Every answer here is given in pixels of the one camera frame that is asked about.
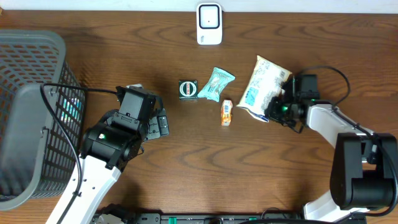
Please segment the yellow snack bag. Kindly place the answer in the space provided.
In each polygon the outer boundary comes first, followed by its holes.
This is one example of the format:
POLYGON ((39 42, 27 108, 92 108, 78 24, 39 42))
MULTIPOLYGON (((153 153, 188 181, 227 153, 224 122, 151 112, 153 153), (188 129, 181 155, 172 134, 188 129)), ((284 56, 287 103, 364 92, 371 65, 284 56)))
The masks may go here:
POLYGON ((269 117, 265 111, 271 99, 283 92, 282 86, 291 74, 291 71, 257 55, 249 83, 236 106, 247 111, 254 119, 268 123, 269 117))

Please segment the green Zam-Buk box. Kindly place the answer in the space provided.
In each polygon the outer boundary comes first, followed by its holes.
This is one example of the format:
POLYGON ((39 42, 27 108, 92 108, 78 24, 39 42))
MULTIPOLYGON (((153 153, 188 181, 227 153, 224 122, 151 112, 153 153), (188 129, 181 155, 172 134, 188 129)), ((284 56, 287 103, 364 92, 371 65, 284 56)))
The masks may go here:
POLYGON ((196 101, 198 99, 198 81, 179 80, 178 97, 180 101, 196 101))

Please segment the orange tissue pack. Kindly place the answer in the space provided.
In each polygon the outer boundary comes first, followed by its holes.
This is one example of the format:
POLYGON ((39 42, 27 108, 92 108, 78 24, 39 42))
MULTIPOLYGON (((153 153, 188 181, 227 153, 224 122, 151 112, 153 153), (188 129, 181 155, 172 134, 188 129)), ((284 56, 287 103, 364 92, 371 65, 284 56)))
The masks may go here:
POLYGON ((224 100, 221 106, 221 125, 229 126, 232 118, 233 103, 231 100, 224 100))

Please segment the teal wet wipes pack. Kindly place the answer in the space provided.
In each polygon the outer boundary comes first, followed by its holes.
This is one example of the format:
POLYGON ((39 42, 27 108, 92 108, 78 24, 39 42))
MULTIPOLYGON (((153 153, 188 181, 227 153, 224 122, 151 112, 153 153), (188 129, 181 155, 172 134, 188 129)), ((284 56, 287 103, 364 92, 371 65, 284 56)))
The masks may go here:
POLYGON ((215 102, 220 101, 220 96, 224 88, 235 80, 235 76, 229 72, 215 67, 208 83, 198 93, 199 98, 206 98, 215 102))

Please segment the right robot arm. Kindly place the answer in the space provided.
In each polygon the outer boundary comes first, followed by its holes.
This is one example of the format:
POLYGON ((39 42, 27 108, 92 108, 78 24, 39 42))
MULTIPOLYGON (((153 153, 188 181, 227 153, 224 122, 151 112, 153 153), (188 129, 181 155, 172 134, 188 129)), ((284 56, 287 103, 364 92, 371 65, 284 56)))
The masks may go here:
POLYGON ((305 220, 338 223, 355 216, 384 216, 397 205, 397 139, 362 127, 336 104, 321 100, 316 75, 282 85, 268 117, 301 133, 309 128, 334 147, 330 189, 303 206, 305 220))

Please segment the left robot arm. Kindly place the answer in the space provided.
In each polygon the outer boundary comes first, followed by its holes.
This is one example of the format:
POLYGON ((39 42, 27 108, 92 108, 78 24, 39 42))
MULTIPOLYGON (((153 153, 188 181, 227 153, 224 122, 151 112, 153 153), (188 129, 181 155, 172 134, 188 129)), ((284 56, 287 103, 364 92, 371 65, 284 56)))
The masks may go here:
POLYGON ((144 151, 143 143, 169 135, 162 99, 141 85, 118 86, 120 103, 87 129, 75 167, 48 223, 89 223, 127 163, 144 151))

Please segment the white barcode scanner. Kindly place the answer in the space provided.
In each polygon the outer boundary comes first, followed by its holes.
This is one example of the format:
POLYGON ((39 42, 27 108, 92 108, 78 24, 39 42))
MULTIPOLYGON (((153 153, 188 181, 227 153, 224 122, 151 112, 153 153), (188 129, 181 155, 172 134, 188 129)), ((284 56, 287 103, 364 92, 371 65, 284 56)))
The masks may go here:
POLYGON ((222 38, 222 7, 216 2, 200 3, 197 6, 197 43, 219 45, 222 38))

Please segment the grey plastic shopping basket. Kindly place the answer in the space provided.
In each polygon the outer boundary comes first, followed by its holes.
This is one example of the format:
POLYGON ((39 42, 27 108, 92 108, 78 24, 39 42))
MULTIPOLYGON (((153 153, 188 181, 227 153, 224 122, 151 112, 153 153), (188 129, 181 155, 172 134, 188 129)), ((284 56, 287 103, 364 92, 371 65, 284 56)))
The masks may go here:
POLYGON ((1 210, 60 195, 70 180, 85 93, 65 56, 54 32, 1 31, 1 210))

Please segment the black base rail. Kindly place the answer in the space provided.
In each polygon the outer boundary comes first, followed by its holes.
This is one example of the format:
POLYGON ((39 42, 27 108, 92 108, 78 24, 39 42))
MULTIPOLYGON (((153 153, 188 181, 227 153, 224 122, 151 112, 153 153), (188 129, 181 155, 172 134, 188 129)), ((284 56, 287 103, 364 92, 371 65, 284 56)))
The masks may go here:
POLYGON ((91 224, 235 224, 258 220, 301 220, 300 216, 293 214, 266 213, 265 215, 161 215, 159 213, 130 213, 124 219, 111 213, 95 214, 91 224))

